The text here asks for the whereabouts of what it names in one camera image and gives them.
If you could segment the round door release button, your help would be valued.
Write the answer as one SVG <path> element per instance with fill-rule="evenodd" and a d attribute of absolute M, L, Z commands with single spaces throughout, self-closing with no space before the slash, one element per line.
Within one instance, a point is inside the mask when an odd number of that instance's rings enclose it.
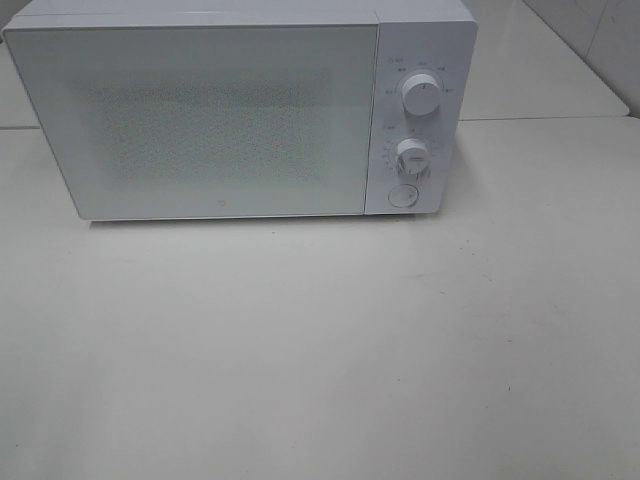
<path fill-rule="evenodd" d="M 419 199 L 419 190 L 410 184 L 394 186 L 388 195 L 389 203 L 395 208 L 411 208 Z"/>

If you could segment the white microwave knob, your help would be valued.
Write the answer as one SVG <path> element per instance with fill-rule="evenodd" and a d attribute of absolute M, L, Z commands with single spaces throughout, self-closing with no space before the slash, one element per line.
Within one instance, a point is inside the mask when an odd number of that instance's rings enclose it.
<path fill-rule="evenodd" d="M 414 116 L 430 115 L 439 107 L 441 96 L 441 82 L 430 72 L 412 74 L 401 87 L 404 109 Z"/>
<path fill-rule="evenodd" d="M 402 174 L 418 175 L 430 164 L 430 149 L 419 139 L 404 139 L 396 146 L 396 164 Z"/>

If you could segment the white microwave door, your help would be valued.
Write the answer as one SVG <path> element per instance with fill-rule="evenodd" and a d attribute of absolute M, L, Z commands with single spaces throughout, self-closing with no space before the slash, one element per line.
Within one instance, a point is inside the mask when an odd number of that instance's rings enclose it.
<path fill-rule="evenodd" d="M 7 33 L 86 220 L 361 213 L 376 40 L 373 25 Z"/>

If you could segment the white microwave oven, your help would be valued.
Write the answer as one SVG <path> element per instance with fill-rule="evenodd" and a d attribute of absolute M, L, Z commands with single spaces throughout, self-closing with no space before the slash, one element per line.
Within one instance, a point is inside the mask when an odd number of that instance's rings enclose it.
<path fill-rule="evenodd" d="M 348 215 L 436 212 L 478 31 L 459 1 L 33 1 L 8 22 L 2 36 L 8 48 L 7 33 L 17 30 L 359 25 L 375 26 L 377 40 L 364 209 Z M 418 72 L 435 74 L 442 86 L 439 107 L 426 116 L 406 112 L 401 97 L 404 81 Z M 397 169 L 396 146 L 407 138 L 430 149 L 430 164 L 418 175 Z M 411 208 L 388 201 L 390 190 L 402 184 L 419 190 Z"/>

